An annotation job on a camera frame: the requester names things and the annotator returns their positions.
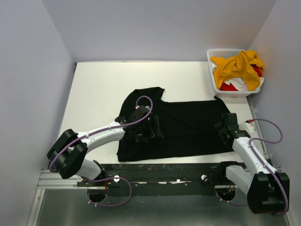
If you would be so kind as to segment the black t-shirt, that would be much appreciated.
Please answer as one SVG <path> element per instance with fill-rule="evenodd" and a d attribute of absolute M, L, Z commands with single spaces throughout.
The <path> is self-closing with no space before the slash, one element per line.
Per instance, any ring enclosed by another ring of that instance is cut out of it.
<path fill-rule="evenodd" d="M 119 142 L 119 162 L 142 161 L 172 157 L 188 157 L 231 152 L 221 140 L 216 128 L 222 114 L 229 113 L 218 97 L 207 101 L 165 102 L 161 87 L 135 89 L 124 100 L 120 116 L 133 113 L 136 103 L 153 103 L 152 115 L 157 116 L 164 138 L 137 142 L 124 137 Z"/>

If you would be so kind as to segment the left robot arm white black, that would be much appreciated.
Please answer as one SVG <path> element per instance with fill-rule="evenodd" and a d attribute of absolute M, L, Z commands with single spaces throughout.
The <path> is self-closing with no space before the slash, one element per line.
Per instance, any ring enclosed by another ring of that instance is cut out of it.
<path fill-rule="evenodd" d="M 49 168 L 63 179 L 77 175 L 99 186 L 104 182 L 104 168 L 97 161 L 87 160 L 88 152 L 115 141 L 141 143 L 155 138 L 164 138 L 159 117 L 151 113 L 149 106 L 136 106 L 132 114 L 117 117 L 107 126 L 79 133 L 64 131 L 47 153 Z"/>

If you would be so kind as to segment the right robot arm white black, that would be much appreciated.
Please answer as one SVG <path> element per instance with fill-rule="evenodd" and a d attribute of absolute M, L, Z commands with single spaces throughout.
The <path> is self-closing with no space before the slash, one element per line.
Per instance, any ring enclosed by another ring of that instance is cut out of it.
<path fill-rule="evenodd" d="M 274 168 L 253 145 L 250 134 L 239 128 L 235 113 L 224 113 L 216 124 L 222 142 L 236 152 L 244 163 L 221 162 L 217 181 L 237 185 L 246 195 L 247 205 L 254 214 L 286 214 L 289 210 L 290 179 Z"/>

